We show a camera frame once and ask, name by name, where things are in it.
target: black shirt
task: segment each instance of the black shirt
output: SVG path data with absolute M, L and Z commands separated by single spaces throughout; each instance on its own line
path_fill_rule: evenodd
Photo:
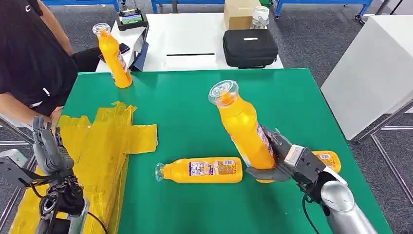
M 40 16 L 37 0 L 1 0 L 0 94 L 27 106 L 58 106 L 72 89 L 77 66 Z

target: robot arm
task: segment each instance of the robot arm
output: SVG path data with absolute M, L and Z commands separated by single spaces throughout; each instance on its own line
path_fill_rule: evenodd
M 44 127 L 43 117 L 33 119 L 33 149 L 39 168 L 45 176 L 22 168 L 27 159 L 17 150 L 0 154 L 0 173 L 19 187 L 31 187 L 40 198 L 40 221 L 36 234 L 79 234 L 88 213 L 89 203 L 83 198 L 83 187 L 73 172 L 74 161 L 63 146 L 59 129 L 53 136 L 51 123 Z M 36 186 L 49 184 L 46 195 L 40 195 Z M 62 212 L 68 219 L 57 218 Z
M 303 205 L 307 198 L 318 203 L 335 234 L 377 233 L 357 206 L 342 177 L 325 166 L 308 148 L 291 144 L 278 130 L 270 132 L 265 127 L 263 129 L 276 154 L 276 167 L 268 170 L 249 167 L 246 170 L 248 173 L 256 179 L 294 179 L 305 193 Z M 311 221 L 310 224 L 318 233 Z

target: clear bottle cap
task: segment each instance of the clear bottle cap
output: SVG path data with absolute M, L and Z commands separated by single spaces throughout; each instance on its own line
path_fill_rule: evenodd
M 165 165 L 163 163 L 158 162 L 155 167 L 155 179 L 156 181 L 161 181 L 164 179 L 164 174 L 162 173 L 163 168 Z
M 233 103 L 238 96 L 238 84 L 233 80 L 223 80 L 214 85 L 209 91 L 208 99 L 218 107 L 226 107 Z
M 92 31 L 98 37 L 105 37 L 111 33 L 111 27 L 107 23 L 98 23 L 93 26 Z

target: person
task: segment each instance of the person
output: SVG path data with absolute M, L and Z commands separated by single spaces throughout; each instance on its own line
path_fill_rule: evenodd
M 40 0 L 2 0 L 0 113 L 31 125 L 56 125 L 79 71 L 94 72 L 99 48 L 74 54 L 69 38 Z

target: person's arm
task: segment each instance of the person's arm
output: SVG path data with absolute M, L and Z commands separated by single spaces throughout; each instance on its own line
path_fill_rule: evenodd
M 28 125 L 32 125 L 33 117 L 42 115 L 33 111 L 8 93 L 0 94 L 0 113 Z M 50 117 L 45 117 L 45 120 L 52 121 Z
M 40 0 L 38 1 L 38 5 L 40 10 L 42 11 L 42 15 L 40 18 L 43 22 L 49 27 L 50 31 L 54 34 L 54 36 L 59 41 L 60 45 L 62 45 L 63 49 L 69 54 L 73 54 L 73 48 L 70 45 L 70 40 L 67 37 L 66 33 L 63 31 L 60 23 L 56 20 L 55 16 L 50 12 L 49 8 L 47 8 Z

